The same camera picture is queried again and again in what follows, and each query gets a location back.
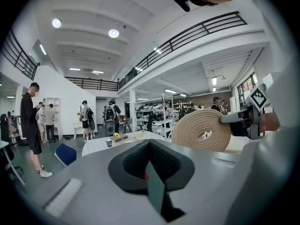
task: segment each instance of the pillar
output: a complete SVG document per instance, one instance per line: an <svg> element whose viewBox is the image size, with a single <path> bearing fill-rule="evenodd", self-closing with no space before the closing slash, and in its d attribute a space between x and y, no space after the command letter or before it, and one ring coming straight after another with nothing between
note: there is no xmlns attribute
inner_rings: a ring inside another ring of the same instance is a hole
<svg viewBox="0 0 300 225"><path fill-rule="evenodd" d="M15 95L15 115L20 116L23 85L19 85Z"/></svg>
<svg viewBox="0 0 300 225"><path fill-rule="evenodd" d="M133 132L136 130L136 113L135 113L135 90L129 90L129 108L130 108L130 118L132 118L131 129Z"/></svg>

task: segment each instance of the black shorts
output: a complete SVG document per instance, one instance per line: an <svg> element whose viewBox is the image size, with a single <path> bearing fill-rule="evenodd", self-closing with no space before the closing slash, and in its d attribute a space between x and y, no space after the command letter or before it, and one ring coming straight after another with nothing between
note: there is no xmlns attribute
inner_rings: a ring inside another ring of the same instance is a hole
<svg viewBox="0 0 300 225"><path fill-rule="evenodd" d="M89 122L86 120L86 121L82 121L82 127L83 128L89 128Z"/></svg>
<svg viewBox="0 0 300 225"><path fill-rule="evenodd" d="M38 155L42 153L41 143L39 142L38 133L35 135L26 136L27 142L29 144L30 150L33 151L33 154Z"/></svg>

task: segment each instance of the window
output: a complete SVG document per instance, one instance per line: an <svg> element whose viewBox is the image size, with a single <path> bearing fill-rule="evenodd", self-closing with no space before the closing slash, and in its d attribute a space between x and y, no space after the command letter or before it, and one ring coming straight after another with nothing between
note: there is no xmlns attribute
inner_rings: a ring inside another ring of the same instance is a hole
<svg viewBox="0 0 300 225"><path fill-rule="evenodd" d="M256 86L258 86L258 80L257 80L256 74L253 73L249 78L246 79L246 81L244 81L240 86L238 86L240 103L242 101L245 101L250 90Z"/></svg>

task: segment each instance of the black metal railing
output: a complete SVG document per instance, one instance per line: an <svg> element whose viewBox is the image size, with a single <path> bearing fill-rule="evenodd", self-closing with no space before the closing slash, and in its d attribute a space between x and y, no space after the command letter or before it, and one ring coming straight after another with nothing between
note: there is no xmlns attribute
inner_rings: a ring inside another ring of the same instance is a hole
<svg viewBox="0 0 300 225"><path fill-rule="evenodd" d="M31 58L26 54L13 31L10 31L1 48L2 54L15 68L19 69L24 75L31 80L37 71L39 64L34 63Z"/></svg>
<svg viewBox="0 0 300 225"><path fill-rule="evenodd" d="M80 78L80 77L65 77L72 83L81 87L82 89L94 89L94 90L108 90L118 91L118 83L105 81L102 79Z"/></svg>
<svg viewBox="0 0 300 225"><path fill-rule="evenodd" d="M140 72L150 67L153 63L181 48L182 46L206 35L242 25L247 25L247 23L241 18L240 13L236 11L213 17L182 31L163 43L161 46L155 48L154 51L148 54L147 57L145 57L134 68L132 68L132 70L120 81L119 89Z"/></svg>

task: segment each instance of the tape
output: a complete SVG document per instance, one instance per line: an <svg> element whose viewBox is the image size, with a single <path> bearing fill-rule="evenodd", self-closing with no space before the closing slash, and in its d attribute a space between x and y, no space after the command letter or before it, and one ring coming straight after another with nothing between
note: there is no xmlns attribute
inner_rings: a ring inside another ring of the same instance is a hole
<svg viewBox="0 0 300 225"><path fill-rule="evenodd" d="M224 152L227 148L231 130L228 124L221 124L223 115L213 109L201 109L185 115L172 132L172 142L188 148ZM203 138L206 131L211 135Z"/></svg>

